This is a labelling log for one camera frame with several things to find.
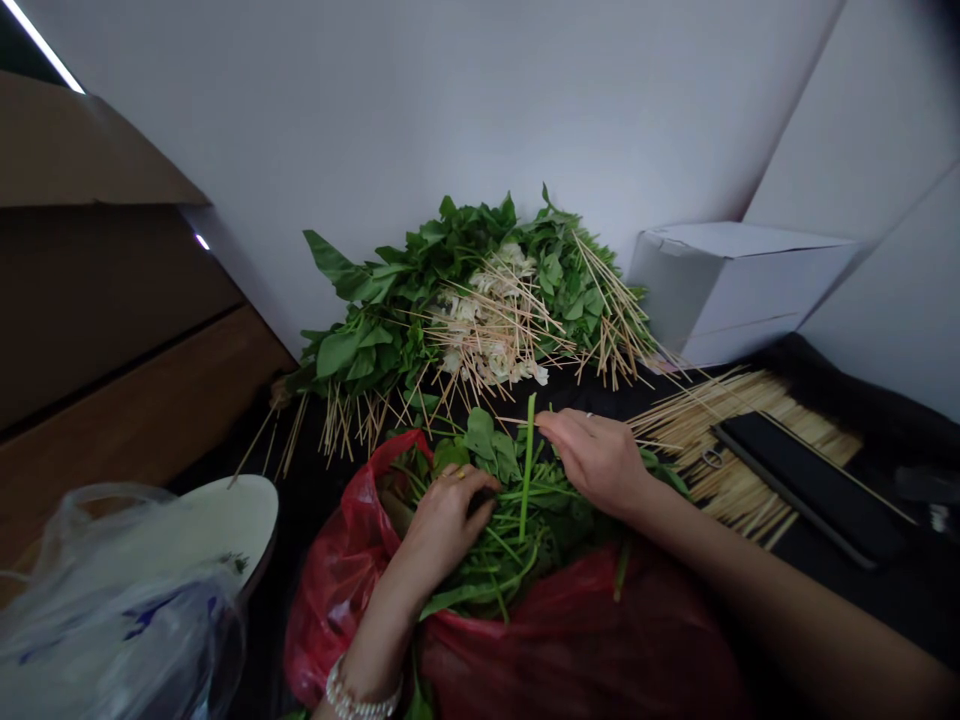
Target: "led light strip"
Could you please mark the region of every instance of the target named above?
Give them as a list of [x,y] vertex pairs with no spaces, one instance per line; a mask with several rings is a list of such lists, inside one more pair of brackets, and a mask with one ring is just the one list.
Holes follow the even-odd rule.
[[54,69],[60,73],[60,77],[63,78],[63,81],[70,86],[71,90],[80,93],[81,95],[86,95],[83,92],[83,88],[80,87],[80,83],[77,82],[77,79],[70,74],[70,71],[67,70],[67,66],[63,64],[60,58],[57,57],[57,54],[53,51],[47,41],[44,40],[40,33],[37,32],[37,29],[33,26],[33,23],[23,14],[23,10],[13,0],[3,0],[3,4],[7,6],[7,9],[13,13],[13,16],[17,19],[17,22],[23,26],[23,29],[27,31],[27,35],[37,44],[37,47],[40,48],[47,60],[50,61],[50,64],[53,65]]

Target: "pile of greens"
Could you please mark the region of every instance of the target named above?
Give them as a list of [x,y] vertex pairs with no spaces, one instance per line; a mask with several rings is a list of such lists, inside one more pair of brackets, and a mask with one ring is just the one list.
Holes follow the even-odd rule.
[[428,365],[442,356],[429,339],[428,308],[451,289],[466,292],[471,277],[508,243],[535,261],[534,287],[553,323],[553,332],[536,342],[538,358],[577,354],[605,371],[609,365],[614,378],[635,375],[635,360],[654,347],[637,304],[642,290],[623,285],[613,253],[581,227],[579,216],[558,210],[546,186],[543,199],[546,207],[532,222],[518,223],[509,193],[498,207],[457,207],[447,196],[440,218],[407,233],[404,249],[377,248],[383,262],[355,265],[304,231],[317,267],[350,305],[344,322],[303,331],[310,342],[288,387],[334,398],[328,415],[347,415],[331,421],[335,432],[349,431],[351,418],[359,422],[368,408],[373,413],[373,403],[396,388],[416,409],[434,412],[440,397],[420,388]]
[[[385,493],[393,493],[410,511],[450,463],[471,463],[502,485],[496,496],[497,509],[483,535],[427,603],[421,619],[449,608],[470,617],[499,616],[508,623],[510,607],[537,579],[623,537],[619,523],[594,509],[570,484],[552,449],[545,453],[542,440],[534,447],[534,400],[531,395],[528,424],[520,427],[516,439],[495,430],[490,414],[474,408],[466,431],[454,426],[457,432],[437,444],[432,466],[417,448],[393,463],[397,476],[387,478],[381,499]],[[671,466],[660,463],[649,451],[638,450],[654,476],[688,494]],[[406,482],[398,482],[400,475]],[[388,512],[390,506],[384,502]],[[394,524],[403,525],[404,521],[394,520]],[[623,547],[618,586],[626,570],[629,545]]]

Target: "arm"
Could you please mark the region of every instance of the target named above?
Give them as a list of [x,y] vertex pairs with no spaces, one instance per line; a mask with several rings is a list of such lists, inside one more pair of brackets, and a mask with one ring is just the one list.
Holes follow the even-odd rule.
[[537,416],[567,477],[707,582],[797,688],[832,717],[943,717],[957,678],[903,636],[709,518],[650,476],[629,428]]
[[[420,500],[410,529],[374,588],[341,662],[341,681],[354,699],[380,702],[397,689],[420,611],[490,522],[493,500],[467,517],[471,498],[483,487],[497,492],[500,483],[470,465],[450,465]],[[326,700],[313,714],[313,720],[337,717]]]

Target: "woman's left hand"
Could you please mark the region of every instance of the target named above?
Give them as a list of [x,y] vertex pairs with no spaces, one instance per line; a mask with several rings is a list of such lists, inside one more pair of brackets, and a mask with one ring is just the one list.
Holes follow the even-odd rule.
[[473,496],[500,481],[472,465],[448,465],[427,489],[388,571],[416,603],[425,603],[443,579],[466,556],[490,522],[496,500],[467,517]]

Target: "white cardboard box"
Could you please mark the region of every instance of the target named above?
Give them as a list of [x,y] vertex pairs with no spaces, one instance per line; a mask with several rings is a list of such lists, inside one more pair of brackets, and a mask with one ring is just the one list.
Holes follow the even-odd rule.
[[796,330],[862,243],[722,222],[640,233],[631,284],[650,330],[692,365],[732,362]]

